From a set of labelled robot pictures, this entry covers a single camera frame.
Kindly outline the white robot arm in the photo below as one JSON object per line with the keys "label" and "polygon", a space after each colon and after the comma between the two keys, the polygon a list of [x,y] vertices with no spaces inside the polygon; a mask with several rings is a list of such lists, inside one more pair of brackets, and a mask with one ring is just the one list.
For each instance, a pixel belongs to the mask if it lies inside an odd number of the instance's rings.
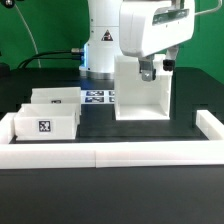
{"label": "white robot arm", "polygon": [[90,37],[83,77],[112,79],[117,55],[145,58],[173,50],[194,32],[194,0],[87,0]]}

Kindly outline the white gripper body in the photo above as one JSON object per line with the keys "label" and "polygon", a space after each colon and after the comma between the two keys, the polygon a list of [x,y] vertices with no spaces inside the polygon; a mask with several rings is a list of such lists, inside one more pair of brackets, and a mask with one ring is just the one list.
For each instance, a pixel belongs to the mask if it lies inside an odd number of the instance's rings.
{"label": "white gripper body", "polygon": [[119,13],[122,53],[143,58],[189,40],[194,13],[194,0],[123,1]]}

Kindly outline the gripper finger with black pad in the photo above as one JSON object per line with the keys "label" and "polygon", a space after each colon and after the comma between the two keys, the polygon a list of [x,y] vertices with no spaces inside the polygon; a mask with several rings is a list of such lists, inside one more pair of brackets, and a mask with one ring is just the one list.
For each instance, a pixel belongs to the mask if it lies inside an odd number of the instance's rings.
{"label": "gripper finger with black pad", "polygon": [[166,57],[163,60],[163,69],[165,71],[173,71],[176,64],[179,46],[175,45],[167,49]]}
{"label": "gripper finger with black pad", "polygon": [[143,81],[151,82],[156,79],[156,69],[154,68],[153,60],[153,56],[139,59],[139,73]]}

